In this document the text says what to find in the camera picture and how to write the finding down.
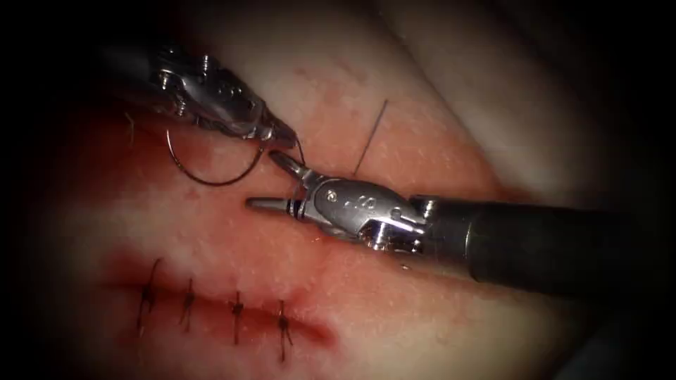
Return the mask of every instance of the screw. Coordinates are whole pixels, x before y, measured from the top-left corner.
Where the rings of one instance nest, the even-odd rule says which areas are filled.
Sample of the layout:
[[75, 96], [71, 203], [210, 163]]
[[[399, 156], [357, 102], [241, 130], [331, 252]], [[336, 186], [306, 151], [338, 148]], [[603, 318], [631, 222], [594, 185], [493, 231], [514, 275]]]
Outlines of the screw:
[[338, 194], [333, 190], [329, 190], [326, 192], [326, 200], [329, 202], [338, 201]]

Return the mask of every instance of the dark background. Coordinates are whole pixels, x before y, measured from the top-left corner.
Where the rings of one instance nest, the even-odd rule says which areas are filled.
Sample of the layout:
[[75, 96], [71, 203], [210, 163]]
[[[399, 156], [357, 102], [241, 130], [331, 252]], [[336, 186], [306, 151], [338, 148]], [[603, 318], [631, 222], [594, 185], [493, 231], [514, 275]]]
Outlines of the dark background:
[[[5, 89], [13, 100], [6, 110], [4, 129], [5, 183], [8, 217], [4, 277], [7, 284], [4, 317], [8, 318], [5, 342], [10, 355], [6, 370], [16, 369], [21, 377], [50, 376], [74, 379], [68, 357], [59, 357], [58, 347], [33, 327], [39, 320], [32, 308], [26, 277], [32, 272], [30, 257], [22, 239], [30, 238], [30, 221], [23, 220], [24, 186], [41, 186], [39, 166], [48, 156], [41, 152], [57, 144], [58, 115], [73, 106], [86, 106], [85, 89], [92, 74], [84, 53], [108, 38], [122, 34], [151, 36], [171, 31], [173, 6], [170, 2], [105, 2], [100, 4], [26, 4], [19, 10], [13, 4], [6, 13]], [[624, 146], [622, 167], [614, 180], [618, 199], [631, 202], [644, 211], [646, 225], [656, 232], [655, 247], [671, 258], [670, 149], [674, 106], [671, 104], [672, 66], [668, 64], [674, 35], [673, 20], [666, 6], [649, 2], [626, 5], [561, 1], [539, 5], [543, 17], [555, 15], [559, 27], [584, 46], [594, 62], [598, 83], [583, 79], [570, 83], [580, 96], [602, 99], [599, 117]], [[14, 27], [11, 21], [16, 19]], [[565, 64], [548, 56], [564, 75], [572, 74]], [[648, 258], [637, 256], [637, 260]], [[627, 279], [628, 286], [634, 279]], [[599, 336], [581, 348], [556, 380], [633, 379], [661, 374], [673, 359], [673, 313], [669, 298], [636, 307], [626, 305], [612, 314]], [[27, 360], [29, 365], [22, 364]]]

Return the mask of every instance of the metal instrument wrist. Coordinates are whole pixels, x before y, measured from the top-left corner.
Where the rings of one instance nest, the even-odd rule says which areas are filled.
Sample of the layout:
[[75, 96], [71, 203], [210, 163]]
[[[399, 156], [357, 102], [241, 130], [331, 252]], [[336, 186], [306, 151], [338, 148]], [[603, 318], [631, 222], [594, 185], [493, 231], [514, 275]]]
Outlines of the metal instrument wrist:
[[190, 56], [178, 45], [158, 45], [150, 83], [174, 103], [171, 116], [241, 139], [265, 141], [272, 128], [261, 124], [265, 102], [212, 56]]
[[316, 210], [334, 230], [376, 251], [416, 251], [425, 219], [395, 191], [371, 182], [336, 179], [315, 194]]

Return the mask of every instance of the curved needle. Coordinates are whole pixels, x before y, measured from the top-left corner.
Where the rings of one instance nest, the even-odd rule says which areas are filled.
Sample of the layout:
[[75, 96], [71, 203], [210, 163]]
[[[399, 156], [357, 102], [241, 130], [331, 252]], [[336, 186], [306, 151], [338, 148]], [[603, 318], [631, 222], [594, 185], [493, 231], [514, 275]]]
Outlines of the curved needle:
[[223, 181], [223, 182], [210, 182], [210, 181], [206, 181], [204, 179], [197, 177], [196, 175], [192, 174], [190, 171], [188, 171], [188, 169], [186, 169], [183, 166], [183, 164], [180, 162], [180, 160], [178, 159], [178, 157], [174, 153], [174, 149], [171, 146], [171, 139], [169, 138], [169, 129], [167, 129], [167, 145], [169, 145], [169, 153], [171, 154], [171, 158], [174, 160], [174, 163], [176, 163], [176, 166], [178, 166], [178, 168], [181, 169], [181, 171], [183, 173], [185, 173], [185, 175], [188, 176], [188, 178], [192, 179], [195, 182], [198, 182], [200, 184], [207, 185], [207, 186], [228, 186], [228, 185], [234, 184], [235, 182], [238, 182], [239, 180], [243, 179], [254, 169], [254, 167], [256, 166], [258, 161], [261, 159], [261, 156], [263, 155], [263, 152], [265, 150], [265, 148], [262, 147], [262, 146], [258, 147], [258, 151], [256, 152], [256, 155], [253, 157], [253, 161], [251, 161], [251, 164], [249, 165], [249, 167], [243, 173], [238, 175], [237, 177], [235, 177], [233, 179], [229, 179], [227, 181]]

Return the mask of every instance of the skin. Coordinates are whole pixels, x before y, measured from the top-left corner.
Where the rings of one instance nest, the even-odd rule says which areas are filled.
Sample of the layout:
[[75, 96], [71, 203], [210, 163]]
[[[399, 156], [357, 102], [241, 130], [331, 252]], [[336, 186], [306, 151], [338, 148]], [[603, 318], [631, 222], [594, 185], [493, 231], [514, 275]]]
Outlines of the skin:
[[[591, 119], [515, 35], [467, 6], [444, 9], [450, 18], [385, 2], [380, 11], [191, 8], [181, 25], [187, 44], [216, 56], [298, 132], [319, 172], [351, 176], [389, 99], [359, 179], [404, 196], [570, 206], [602, 190], [602, 167], [570, 164], [602, 151], [597, 136], [571, 127]], [[462, 53], [481, 44], [504, 50]], [[519, 100], [535, 98], [536, 109]], [[67, 114], [68, 140], [49, 163], [58, 176], [32, 209], [33, 244], [58, 284], [42, 292], [40, 310], [72, 343], [76, 365], [97, 376], [530, 379], [555, 370], [589, 328], [581, 305], [463, 273], [404, 272], [386, 254], [246, 210], [248, 196], [291, 196], [293, 179], [264, 157], [242, 182], [201, 186], [169, 159], [164, 133], [214, 180], [241, 172], [254, 145], [109, 99], [93, 104]], [[597, 149], [565, 148], [586, 143]], [[140, 334], [141, 290], [159, 258]], [[191, 280], [188, 330], [179, 322]], [[280, 301], [293, 340], [283, 339], [284, 361]]]

